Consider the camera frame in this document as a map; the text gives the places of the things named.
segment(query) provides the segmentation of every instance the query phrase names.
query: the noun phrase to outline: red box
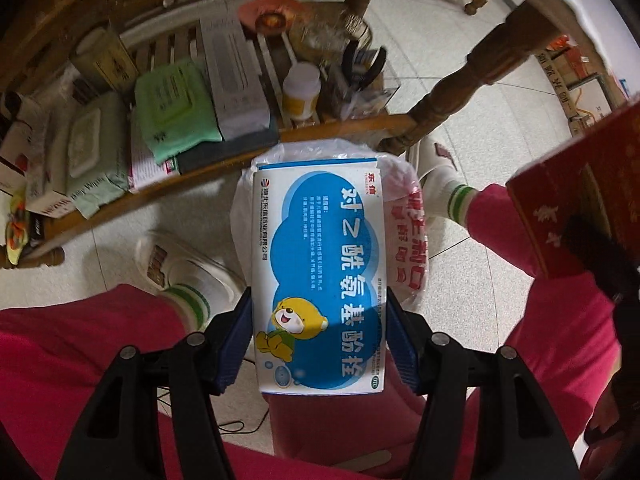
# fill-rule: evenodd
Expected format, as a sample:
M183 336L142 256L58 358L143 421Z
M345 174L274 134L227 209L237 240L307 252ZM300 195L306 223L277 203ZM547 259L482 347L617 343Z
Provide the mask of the red box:
M581 213L640 262L640 101L522 168L507 190L549 277L582 270L561 244Z

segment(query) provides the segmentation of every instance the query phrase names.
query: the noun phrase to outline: black cable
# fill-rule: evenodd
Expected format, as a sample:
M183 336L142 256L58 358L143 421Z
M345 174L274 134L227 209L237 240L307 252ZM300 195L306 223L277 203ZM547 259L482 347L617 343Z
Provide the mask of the black cable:
M248 363L251 363L252 365L255 366L255 361L252 361L251 359L248 359L247 357L243 357L242 360L243 361L247 361ZM160 402L162 402L165 406L168 406L170 408L171 404L169 404L165 400L162 400L162 398L166 397L171 392L167 388L160 388L160 389L161 390L166 390L166 391L165 391L164 394L158 396L158 400ZM264 421L267 420L267 415L269 415L269 410L267 410L264 413L264 415L262 416L262 418L260 420L260 423L258 423L258 426L254 430L251 430L251 431L242 431L246 427L246 425L244 423L244 420L230 420L229 422L224 422L223 424L219 424L218 425L218 430L220 431L221 434L228 434L228 435L238 435L238 434L248 435L248 434L252 434L252 433L255 433L256 431L260 430L260 428L264 424ZM225 429L226 426L231 426L233 424L240 424L240 427L237 430L226 430Z
M252 433L255 433L256 431L260 430L260 428L262 427L262 425L264 424L264 421L267 420L267 415L269 415L269 410L267 410L264 415L262 416L262 419L260 420L260 424L258 424L258 426L251 431L224 431L224 433L222 434L228 434L228 435L249 435Z

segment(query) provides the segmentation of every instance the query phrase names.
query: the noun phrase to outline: plastic bag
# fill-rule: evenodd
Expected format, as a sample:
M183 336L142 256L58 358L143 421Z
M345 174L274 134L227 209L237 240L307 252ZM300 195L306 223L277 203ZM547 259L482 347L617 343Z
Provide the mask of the plastic bag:
M364 144L344 139L281 143L242 170L231 206L231 234L247 283L252 270L252 203L254 173L258 165L294 160L367 158L378 160L385 203L386 283L396 296L405 298L423 291L427 283L428 243L420 181L414 168L402 158L378 153Z

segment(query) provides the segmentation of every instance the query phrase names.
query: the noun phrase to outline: pink pants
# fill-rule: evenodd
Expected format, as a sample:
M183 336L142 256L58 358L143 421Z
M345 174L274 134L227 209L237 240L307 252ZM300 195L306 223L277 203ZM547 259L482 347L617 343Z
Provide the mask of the pink pants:
M469 232L535 281L524 318L507 344L518 349L553 405L569 441L584 429L618 354L612 304L588 274L557 280L538 276L532 248L505 189L492 185L472 202ZM121 285L75 303L0 312L0 420L25 459L53 479L82 408L116 352L143 352L183 338L163 300ZM389 360L385 390L352 397L269 399L276 457L225 444L238 479L357 479L327 467L377 450L391 460L369 476L399 476L407 464L424 400L401 383ZM473 459L478 396L466 406L457 477ZM179 473L171 421L160 417L167 478Z

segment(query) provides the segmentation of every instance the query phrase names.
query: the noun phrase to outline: yellow cartoon bear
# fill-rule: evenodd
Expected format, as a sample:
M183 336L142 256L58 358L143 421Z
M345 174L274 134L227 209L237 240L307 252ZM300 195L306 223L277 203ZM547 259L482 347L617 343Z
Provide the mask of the yellow cartoon bear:
M271 321L276 330L258 332L255 346L260 352L270 352L286 363L293 359L296 339L312 339L329 325L313 303L302 298L286 298L279 302Z

